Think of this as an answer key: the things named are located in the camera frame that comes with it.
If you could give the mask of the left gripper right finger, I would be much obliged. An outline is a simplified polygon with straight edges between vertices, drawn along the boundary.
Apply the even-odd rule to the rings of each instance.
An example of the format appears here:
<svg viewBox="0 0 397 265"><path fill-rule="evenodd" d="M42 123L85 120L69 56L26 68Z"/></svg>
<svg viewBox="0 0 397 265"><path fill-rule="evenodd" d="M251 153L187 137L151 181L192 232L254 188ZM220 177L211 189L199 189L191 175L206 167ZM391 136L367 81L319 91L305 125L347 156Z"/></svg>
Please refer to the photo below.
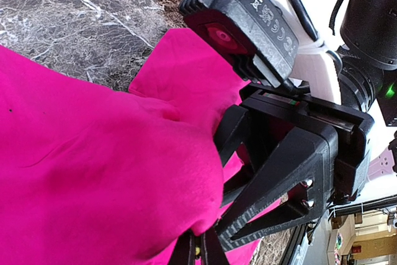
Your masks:
<svg viewBox="0 0 397 265"><path fill-rule="evenodd" d="M221 246L218 235L213 227L201 235L200 259L203 265L229 265L229 261Z"/></svg>

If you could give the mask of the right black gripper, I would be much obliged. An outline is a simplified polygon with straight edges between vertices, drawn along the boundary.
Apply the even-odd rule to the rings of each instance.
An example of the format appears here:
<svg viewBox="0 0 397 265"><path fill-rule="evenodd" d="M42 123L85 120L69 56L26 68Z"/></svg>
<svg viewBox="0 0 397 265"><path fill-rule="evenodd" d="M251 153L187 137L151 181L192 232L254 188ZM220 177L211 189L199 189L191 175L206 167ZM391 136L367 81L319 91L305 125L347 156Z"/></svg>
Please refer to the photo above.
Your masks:
<svg viewBox="0 0 397 265"><path fill-rule="evenodd" d="M359 196L370 162L371 116L254 83L239 95L275 148L215 227L224 251L318 219L332 188L335 203ZM321 124L332 127L312 132Z"/></svg>

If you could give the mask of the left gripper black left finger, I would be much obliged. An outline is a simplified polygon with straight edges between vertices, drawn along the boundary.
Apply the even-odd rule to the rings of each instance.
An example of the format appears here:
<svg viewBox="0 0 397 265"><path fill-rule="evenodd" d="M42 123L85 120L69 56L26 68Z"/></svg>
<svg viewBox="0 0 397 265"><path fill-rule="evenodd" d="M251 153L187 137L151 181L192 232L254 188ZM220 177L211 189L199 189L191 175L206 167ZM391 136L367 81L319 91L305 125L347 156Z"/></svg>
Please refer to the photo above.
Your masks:
<svg viewBox="0 0 397 265"><path fill-rule="evenodd" d="M177 240L170 258L170 265L195 264L195 236L191 230L184 232Z"/></svg>

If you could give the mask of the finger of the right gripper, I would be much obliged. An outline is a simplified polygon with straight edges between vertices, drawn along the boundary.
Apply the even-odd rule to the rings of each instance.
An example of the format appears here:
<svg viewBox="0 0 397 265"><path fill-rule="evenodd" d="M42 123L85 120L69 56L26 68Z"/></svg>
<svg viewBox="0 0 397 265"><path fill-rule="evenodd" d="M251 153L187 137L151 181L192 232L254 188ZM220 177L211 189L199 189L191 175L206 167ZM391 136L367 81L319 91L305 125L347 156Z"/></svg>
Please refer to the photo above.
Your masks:
<svg viewBox="0 0 397 265"><path fill-rule="evenodd" d="M231 161L235 153L243 165L224 183L222 206L236 200L270 154L295 127L285 120L250 112L237 105L226 110L213 141L223 166Z"/></svg>

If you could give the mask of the red t-shirt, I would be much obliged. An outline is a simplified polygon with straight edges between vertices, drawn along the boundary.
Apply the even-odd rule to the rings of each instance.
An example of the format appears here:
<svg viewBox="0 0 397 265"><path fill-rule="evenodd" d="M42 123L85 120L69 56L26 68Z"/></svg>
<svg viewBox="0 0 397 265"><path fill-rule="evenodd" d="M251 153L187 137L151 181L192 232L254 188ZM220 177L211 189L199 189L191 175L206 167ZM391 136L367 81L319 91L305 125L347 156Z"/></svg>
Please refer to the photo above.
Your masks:
<svg viewBox="0 0 397 265"><path fill-rule="evenodd" d="M166 264L222 215L213 134L244 87L171 29L126 92L1 48L1 263Z"/></svg>

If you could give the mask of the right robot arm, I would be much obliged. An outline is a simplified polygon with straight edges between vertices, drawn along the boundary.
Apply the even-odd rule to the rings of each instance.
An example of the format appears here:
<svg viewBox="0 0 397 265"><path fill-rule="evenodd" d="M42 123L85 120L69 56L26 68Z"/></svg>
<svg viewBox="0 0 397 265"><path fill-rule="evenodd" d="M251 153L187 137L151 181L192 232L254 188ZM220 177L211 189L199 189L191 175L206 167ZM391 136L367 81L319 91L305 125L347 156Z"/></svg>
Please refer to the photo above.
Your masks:
<svg viewBox="0 0 397 265"><path fill-rule="evenodd" d="M341 104L250 84L221 121L221 158L240 145L249 158L225 184L215 226L225 251L317 219L363 189L376 142L371 105L396 125L396 0L349 0L340 34Z"/></svg>

